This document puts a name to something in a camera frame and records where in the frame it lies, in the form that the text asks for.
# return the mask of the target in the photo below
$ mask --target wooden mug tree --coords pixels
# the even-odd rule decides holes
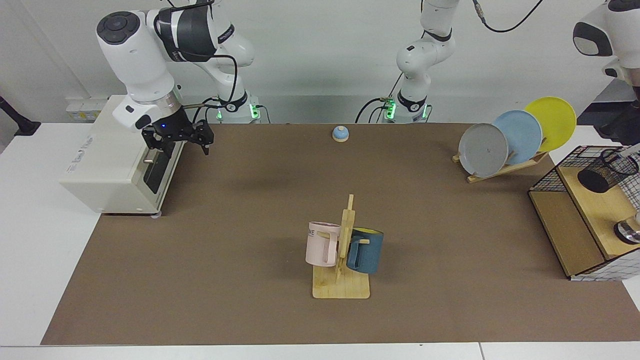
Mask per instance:
[[[368,299],[369,274],[347,267],[347,254],[356,212],[353,210],[353,194],[349,195],[347,208],[342,210],[340,236],[335,266],[314,266],[313,296],[316,299]]]

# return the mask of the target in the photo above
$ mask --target wooden shelf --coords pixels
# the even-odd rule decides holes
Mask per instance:
[[[605,261],[569,194],[530,192],[529,197],[567,276],[577,275]]]
[[[606,260],[613,259],[640,245],[628,245],[613,232],[614,225],[635,215],[636,210],[619,186],[606,193],[594,193],[580,184],[578,173],[582,168],[559,167],[558,174],[566,186],[575,206],[582,215]]]

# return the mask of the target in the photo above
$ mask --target mug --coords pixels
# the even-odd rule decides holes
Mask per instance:
[[[354,227],[347,267],[353,271],[374,274],[378,271],[384,234],[377,230]]]
[[[339,235],[340,225],[310,222],[307,234],[307,263],[322,267],[335,266]]]

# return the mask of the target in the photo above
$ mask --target blue mug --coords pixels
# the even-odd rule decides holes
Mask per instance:
[[[353,271],[374,274],[378,271],[384,234],[377,230],[354,227],[347,267]]]

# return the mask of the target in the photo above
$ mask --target table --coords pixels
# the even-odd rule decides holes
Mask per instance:
[[[131,358],[146,359],[158,354],[157,347],[35,347],[40,343],[55,307],[65,289],[84,246],[95,226],[98,214],[57,184],[58,173],[68,163],[80,143],[88,134],[86,124],[44,124],[31,138],[17,138],[0,154],[0,173],[11,174],[0,180],[3,205],[0,207],[0,357],[96,357],[116,358],[118,351]],[[552,153],[552,158],[564,157],[563,152],[579,143],[609,145],[595,136],[593,130],[579,127],[571,142]],[[25,218],[39,221],[22,225]],[[640,303],[640,279],[625,283],[636,304]],[[332,345],[340,349],[356,345]],[[507,359],[520,356],[523,349],[529,356],[567,359],[565,353],[576,359],[597,359],[598,354],[619,354],[632,357],[640,350],[640,342],[632,343],[491,343],[491,344],[424,344],[419,345],[360,345],[372,350],[380,358],[396,355],[402,349],[418,347],[422,350],[407,352],[408,359],[425,355],[453,354],[456,359]],[[320,354],[327,347],[321,345],[297,347],[160,347],[163,356],[177,354],[210,354],[223,358],[286,356],[283,354]]]

